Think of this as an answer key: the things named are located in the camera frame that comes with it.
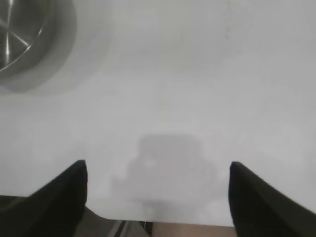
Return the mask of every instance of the white surface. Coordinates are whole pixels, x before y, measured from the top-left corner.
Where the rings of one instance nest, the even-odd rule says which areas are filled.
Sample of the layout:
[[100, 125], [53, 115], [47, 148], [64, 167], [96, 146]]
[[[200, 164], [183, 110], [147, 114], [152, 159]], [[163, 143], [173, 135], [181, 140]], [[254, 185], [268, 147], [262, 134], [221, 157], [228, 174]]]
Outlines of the white surface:
[[231, 225], [239, 160], [316, 211], [316, 2], [60, 0], [58, 44], [0, 85], [0, 194], [78, 159], [107, 218]]

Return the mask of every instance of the stainless steel bowl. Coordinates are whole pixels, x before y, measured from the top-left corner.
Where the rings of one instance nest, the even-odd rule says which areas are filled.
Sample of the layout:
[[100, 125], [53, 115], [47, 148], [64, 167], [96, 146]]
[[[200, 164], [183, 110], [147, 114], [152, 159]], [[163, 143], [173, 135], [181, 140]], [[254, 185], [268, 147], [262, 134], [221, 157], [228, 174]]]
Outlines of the stainless steel bowl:
[[0, 78], [33, 67], [54, 35], [54, 0], [0, 0]]

